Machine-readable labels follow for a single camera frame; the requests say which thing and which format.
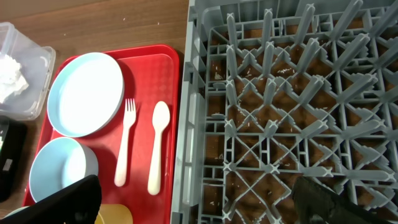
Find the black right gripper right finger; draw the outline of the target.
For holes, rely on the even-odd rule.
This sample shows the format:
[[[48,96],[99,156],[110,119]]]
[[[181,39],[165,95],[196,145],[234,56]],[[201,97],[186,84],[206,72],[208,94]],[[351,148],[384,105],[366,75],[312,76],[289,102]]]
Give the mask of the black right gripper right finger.
[[[304,224],[389,223],[305,176],[296,179],[292,199],[298,221]]]

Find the mint green bowl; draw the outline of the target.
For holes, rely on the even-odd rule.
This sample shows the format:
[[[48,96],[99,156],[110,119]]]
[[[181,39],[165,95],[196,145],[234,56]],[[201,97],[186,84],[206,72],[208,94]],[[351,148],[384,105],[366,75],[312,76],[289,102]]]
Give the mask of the mint green bowl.
[[[17,209],[15,209],[15,210],[13,210],[12,212],[8,213],[4,218],[10,217],[11,215],[14,215],[14,214],[16,214],[16,213],[18,213],[18,212],[20,212],[20,211],[22,211],[22,210],[24,210],[24,209],[26,209],[26,208],[28,208],[28,207],[29,207],[29,206],[17,208]]]

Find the light blue plate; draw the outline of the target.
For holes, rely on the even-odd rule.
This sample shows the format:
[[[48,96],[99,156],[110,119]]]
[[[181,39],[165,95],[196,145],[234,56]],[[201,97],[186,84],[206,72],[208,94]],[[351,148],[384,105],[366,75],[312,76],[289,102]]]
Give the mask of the light blue plate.
[[[49,92],[47,116],[61,135],[83,137],[105,127],[123,98],[124,77],[117,61],[91,52],[61,69]]]

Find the white plastic fork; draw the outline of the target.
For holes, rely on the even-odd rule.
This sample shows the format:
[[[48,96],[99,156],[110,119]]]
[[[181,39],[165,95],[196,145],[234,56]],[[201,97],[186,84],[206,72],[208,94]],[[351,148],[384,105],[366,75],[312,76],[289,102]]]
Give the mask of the white plastic fork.
[[[129,132],[135,121],[136,104],[134,98],[126,98],[123,118],[123,132],[114,176],[114,184],[118,187],[122,187],[126,183]]]

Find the yellow cup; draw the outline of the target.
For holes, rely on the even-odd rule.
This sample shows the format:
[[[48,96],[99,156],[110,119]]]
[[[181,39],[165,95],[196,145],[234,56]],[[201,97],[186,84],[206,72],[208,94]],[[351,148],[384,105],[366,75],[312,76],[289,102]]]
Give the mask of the yellow cup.
[[[122,204],[101,204],[95,224],[133,224],[133,218]]]

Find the light blue bowl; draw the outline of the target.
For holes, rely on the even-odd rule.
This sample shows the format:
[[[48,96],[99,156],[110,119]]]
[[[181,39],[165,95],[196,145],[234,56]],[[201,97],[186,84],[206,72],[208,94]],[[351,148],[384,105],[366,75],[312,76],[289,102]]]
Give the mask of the light blue bowl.
[[[91,174],[98,175],[95,153],[75,139],[56,138],[38,152],[32,163],[30,194],[38,202]]]

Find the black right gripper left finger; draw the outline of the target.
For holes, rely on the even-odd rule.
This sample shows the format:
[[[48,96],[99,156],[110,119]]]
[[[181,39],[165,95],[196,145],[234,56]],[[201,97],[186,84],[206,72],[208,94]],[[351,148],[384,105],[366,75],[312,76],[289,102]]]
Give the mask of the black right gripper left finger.
[[[43,200],[1,219],[1,223],[94,223],[100,210],[101,201],[99,178],[96,175],[89,175]]]

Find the white plastic spoon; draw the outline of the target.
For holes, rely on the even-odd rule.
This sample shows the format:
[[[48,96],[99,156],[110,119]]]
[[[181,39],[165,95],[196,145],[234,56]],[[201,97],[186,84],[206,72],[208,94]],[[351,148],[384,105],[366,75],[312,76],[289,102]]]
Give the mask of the white plastic spoon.
[[[152,125],[155,131],[154,145],[149,169],[147,191],[151,195],[157,195],[161,186],[161,151],[162,133],[170,122],[170,111],[164,101],[159,101],[154,108]]]

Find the white napkin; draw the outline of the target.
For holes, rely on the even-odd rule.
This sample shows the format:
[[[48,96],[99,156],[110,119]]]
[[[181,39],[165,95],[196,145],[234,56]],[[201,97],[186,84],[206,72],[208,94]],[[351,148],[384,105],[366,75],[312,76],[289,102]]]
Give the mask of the white napkin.
[[[12,95],[20,95],[29,87],[21,73],[22,65],[8,55],[1,55],[1,104]]]

